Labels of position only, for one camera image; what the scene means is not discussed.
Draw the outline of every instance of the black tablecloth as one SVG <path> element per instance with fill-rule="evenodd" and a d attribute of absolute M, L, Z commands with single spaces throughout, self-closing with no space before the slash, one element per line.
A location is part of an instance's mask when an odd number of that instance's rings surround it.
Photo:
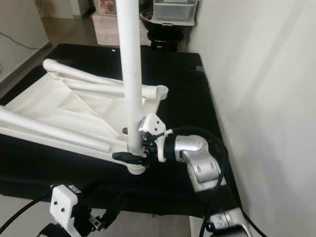
<path fill-rule="evenodd" d="M 147 47 L 142 47 L 141 52 L 143 84 L 169 88 L 168 97 L 158 110 L 167 128 L 199 126 L 221 138 L 200 56 L 151 51 Z M 47 58 L 95 75 L 122 79 L 117 48 L 61 44 Z M 5 105 L 44 74 L 42 66 L 35 67 L 0 103 Z M 216 148 L 210 149 L 218 158 Z M 35 198 L 51 184 L 80 186 L 96 177 L 105 178 L 88 198 L 91 207 L 106 208 L 124 191 L 128 197 L 124 210 L 201 217 L 212 197 L 209 193 L 202 196 L 194 193 L 185 164 L 153 162 L 143 174 L 132 175 L 123 165 L 0 135 L 0 193 L 3 195 Z M 230 188 L 222 189 L 219 209 L 234 207 L 234 198 L 239 202 L 230 167 L 226 179 Z"/>

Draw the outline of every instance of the black table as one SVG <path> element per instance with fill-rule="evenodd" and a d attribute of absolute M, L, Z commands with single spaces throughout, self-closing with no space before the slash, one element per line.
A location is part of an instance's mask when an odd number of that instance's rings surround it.
<path fill-rule="evenodd" d="M 142 47 L 141 53 L 143 84 L 169 88 L 158 110 L 167 128 L 199 126 L 221 138 L 200 56 L 151 51 L 148 47 Z M 117 48 L 61 44 L 47 58 L 95 75 L 122 79 Z M 44 74 L 42 66 L 35 67 L 0 103 L 5 105 Z M 216 147 L 210 146 L 210 150 L 221 164 Z M 221 189 L 221 206 L 214 209 L 235 207 L 235 200 L 240 203 L 230 166 L 228 170 L 229 185 Z M 3 195 L 36 198 L 52 184 L 80 186 L 96 177 L 105 179 L 89 196 L 91 207 L 107 208 L 124 191 L 124 210 L 202 217 L 212 199 L 209 192 L 194 193 L 185 164 L 153 162 L 143 174 L 132 175 L 123 165 L 0 135 Z"/>

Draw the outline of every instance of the floor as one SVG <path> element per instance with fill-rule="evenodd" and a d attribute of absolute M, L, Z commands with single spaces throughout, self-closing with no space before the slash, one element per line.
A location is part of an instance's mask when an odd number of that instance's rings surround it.
<path fill-rule="evenodd" d="M 16 75 L 15 80 L 7 89 L 22 79 L 33 67 L 41 64 L 45 56 L 60 43 L 98 45 L 94 32 L 93 22 L 89 17 L 83 19 L 48 19 L 44 18 L 43 25 L 52 44 L 52 47 L 43 50 L 36 58 Z M 11 216 L 28 201 L 20 198 L 4 197 L 0 195 L 2 209 L 0 223 Z M 104 210 L 94 210 L 102 215 Z M 19 218 L 10 226 L 3 237 L 36 236 L 38 232 L 52 219 L 48 214 L 48 203 L 40 203 Z M 93 233 L 90 237 L 190 237 L 190 222 L 188 216 L 154 216 L 152 214 L 122 212 L 118 219 L 107 230 Z"/>

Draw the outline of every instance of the plastic bin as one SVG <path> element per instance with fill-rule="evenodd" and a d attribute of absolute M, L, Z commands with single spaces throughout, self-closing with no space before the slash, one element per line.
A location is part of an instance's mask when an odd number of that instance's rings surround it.
<path fill-rule="evenodd" d="M 155 0 L 154 20 L 158 21 L 189 21 L 194 18 L 196 0 Z"/>

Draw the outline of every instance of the black fabric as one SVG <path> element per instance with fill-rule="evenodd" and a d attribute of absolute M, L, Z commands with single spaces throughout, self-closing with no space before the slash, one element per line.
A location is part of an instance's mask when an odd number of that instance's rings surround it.
<path fill-rule="evenodd" d="M 167 128 L 199 126 L 221 138 L 206 76 L 201 72 L 200 56 L 194 53 L 151 51 L 142 47 L 142 81 L 147 85 L 166 85 L 167 99 L 161 102 L 158 116 Z M 121 79 L 119 49 L 61 44 L 47 56 L 64 64 L 99 76 Z M 5 105 L 37 81 L 45 70 L 34 68 L 0 103 Z M 216 148 L 210 146 L 218 158 Z M 104 183 L 91 193 L 91 207 L 106 208 L 124 191 L 128 200 L 124 210 L 202 217 L 204 199 L 192 189 L 185 164 L 153 162 L 141 175 L 130 174 L 123 165 L 44 145 L 0 135 L 0 193 L 35 198 L 51 184 L 82 185 L 97 177 Z M 236 206 L 239 197 L 229 166 L 229 187 L 222 190 L 223 207 Z"/>

